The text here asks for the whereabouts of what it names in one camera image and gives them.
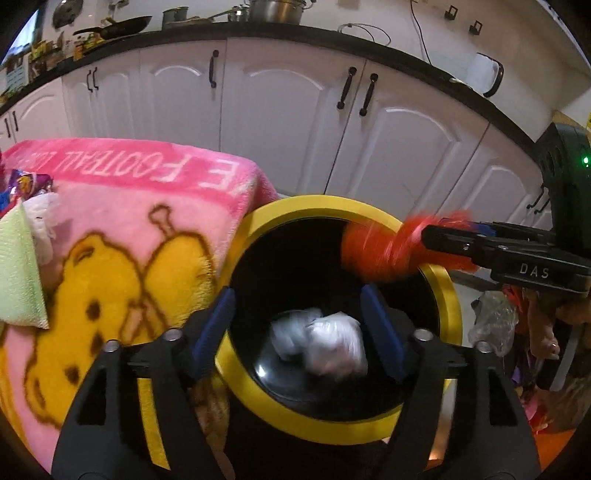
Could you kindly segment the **person's right hand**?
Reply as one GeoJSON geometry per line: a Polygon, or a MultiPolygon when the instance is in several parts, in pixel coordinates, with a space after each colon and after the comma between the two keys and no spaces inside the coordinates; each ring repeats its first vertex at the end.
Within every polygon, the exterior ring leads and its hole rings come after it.
{"type": "Polygon", "coordinates": [[[558,392],[568,381],[590,377],[590,295],[567,299],[526,289],[535,384],[558,392]]]}

